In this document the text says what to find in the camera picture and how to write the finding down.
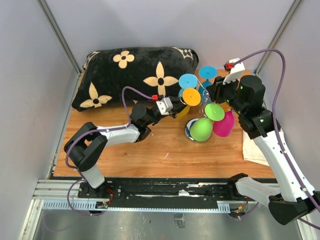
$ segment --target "beige flower print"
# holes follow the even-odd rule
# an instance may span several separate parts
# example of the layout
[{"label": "beige flower print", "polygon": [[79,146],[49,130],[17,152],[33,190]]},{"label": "beige flower print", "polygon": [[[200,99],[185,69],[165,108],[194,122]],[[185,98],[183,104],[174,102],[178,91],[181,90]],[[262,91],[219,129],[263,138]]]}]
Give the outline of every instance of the beige flower print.
[{"label": "beige flower print", "polygon": [[178,79],[173,76],[165,76],[165,70],[162,66],[161,61],[159,61],[158,65],[155,69],[156,76],[147,77],[143,80],[146,84],[151,87],[158,87],[158,94],[159,95],[166,95],[166,87],[176,84]]},{"label": "beige flower print", "polygon": [[91,60],[95,55],[97,55],[97,54],[99,54],[99,53],[100,53],[100,51],[94,51],[94,52],[90,53],[90,54],[88,55],[88,57],[86,58],[86,62],[85,62],[85,64],[82,66],[82,68],[85,70],[85,69],[88,67],[88,64],[89,64],[90,60]]},{"label": "beige flower print", "polygon": [[101,95],[98,96],[98,92],[96,90],[96,87],[91,82],[89,87],[89,96],[91,99],[85,100],[83,103],[80,104],[81,108],[91,108],[91,107],[101,107],[102,104],[106,104],[110,99],[112,99],[111,96],[108,95]]},{"label": "beige flower print", "polygon": [[174,46],[172,48],[177,49],[182,54],[183,58],[191,58],[192,60],[194,59],[193,54],[191,52],[191,49],[182,50],[182,49],[174,47]]},{"label": "beige flower print", "polygon": [[119,62],[119,68],[125,69],[127,67],[128,62],[132,62],[135,60],[135,56],[132,54],[129,54],[129,51],[122,51],[120,54],[115,55],[113,57],[113,61],[118,63]]}]

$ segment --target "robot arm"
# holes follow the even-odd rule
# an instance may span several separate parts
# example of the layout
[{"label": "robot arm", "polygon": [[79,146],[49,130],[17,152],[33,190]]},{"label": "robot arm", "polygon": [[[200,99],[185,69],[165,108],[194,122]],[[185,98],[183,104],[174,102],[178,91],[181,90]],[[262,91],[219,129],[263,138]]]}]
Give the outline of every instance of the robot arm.
[{"label": "robot arm", "polygon": [[[226,64],[225,68],[236,77],[242,74],[242,65],[232,73],[231,65]],[[268,161],[280,190],[261,184],[246,174],[238,174],[229,179],[229,194],[237,199],[239,196],[248,196],[257,202],[267,206],[272,216],[280,223],[287,224],[296,220],[315,209],[311,200],[306,194],[306,190],[313,193],[313,198],[319,202],[320,192],[308,182],[303,175],[288,146],[285,144],[284,134],[279,123],[275,129],[272,112],[263,106],[265,86],[260,78],[254,75],[243,76],[240,80],[229,75],[232,79],[225,81],[224,77],[216,77],[213,85],[208,86],[211,100],[218,104],[227,102],[229,106],[238,114],[238,120],[243,130],[254,143],[259,147]],[[297,171],[306,189],[302,189],[293,170],[290,168],[276,138],[276,131],[280,130],[280,136],[285,146],[285,151],[289,155],[292,164]]]},{"label": "robot arm", "polygon": [[71,149],[69,155],[80,174],[85,177],[93,189],[97,189],[105,181],[97,166],[97,161],[104,148],[116,144],[140,142],[151,132],[148,125],[155,125],[167,116],[175,118],[176,114],[186,107],[179,97],[159,96],[159,99],[155,99],[155,103],[156,106],[152,108],[148,108],[144,104],[136,104],[130,115],[130,124],[103,127],[95,126],[92,122],[87,122],[66,143],[64,146],[65,152],[83,134],[96,130],[96,132],[77,141],[77,144]]}]

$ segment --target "wooden table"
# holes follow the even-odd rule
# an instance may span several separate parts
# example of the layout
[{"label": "wooden table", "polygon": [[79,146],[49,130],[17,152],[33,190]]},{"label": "wooden table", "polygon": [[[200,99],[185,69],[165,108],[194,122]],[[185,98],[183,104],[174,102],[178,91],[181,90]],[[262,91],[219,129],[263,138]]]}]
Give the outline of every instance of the wooden table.
[{"label": "wooden table", "polygon": [[[225,76],[226,72],[219,70],[219,75]],[[238,121],[229,137],[212,134],[205,143],[187,139],[184,134],[187,121],[199,117],[198,107],[192,107],[180,120],[166,117],[151,126],[151,134],[141,142],[105,148],[97,163],[101,172],[108,177],[229,178],[242,172],[255,178],[275,177],[270,167],[244,161],[242,129]],[[55,177],[78,176],[76,171],[66,166],[63,146],[86,122],[93,122],[96,126],[117,126],[127,123],[128,117],[123,107],[99,107],[84,112],[72,109]]]}]

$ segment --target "white cloth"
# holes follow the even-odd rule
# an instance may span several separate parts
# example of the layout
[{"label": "white cloth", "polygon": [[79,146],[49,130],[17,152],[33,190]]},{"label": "white cloth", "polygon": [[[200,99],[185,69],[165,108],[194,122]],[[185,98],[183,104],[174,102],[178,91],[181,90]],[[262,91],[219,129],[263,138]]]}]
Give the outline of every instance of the white cloth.
[{"label": "white cloth", "polygon": [[269,163],[260,151],[259,147],[250,139],[245,131],[242,133],[242,154],[245,161],[269,166]]}]

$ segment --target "gray wall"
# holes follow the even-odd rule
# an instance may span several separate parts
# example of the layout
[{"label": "gray wall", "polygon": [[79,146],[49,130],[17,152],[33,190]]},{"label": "gray wall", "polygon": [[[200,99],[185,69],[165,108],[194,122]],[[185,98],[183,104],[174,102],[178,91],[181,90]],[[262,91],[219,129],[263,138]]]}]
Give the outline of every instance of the gray wall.
[{"label": "gray wall", "polygon": [[[309,181],[320,190],[320,1],[304,1],[277,48],[286,58],[286,74],[277,118],[286,142]],[[272,53],[260,77],[272,105],[281,74],[280,57]],[[320,219],[320,213],[313,214]]]},{"label": "gray wall", "polygon": [[[193,48],[200,67],[267,47],[293,0],[47,0],[79,65],[122,47]],[[254,69],[262,56],[246,61]]]},{"label": "gray wall", "polygon": [[76,73],[36,0],[0,7],[0,235],[15,240],[53,159]]}]

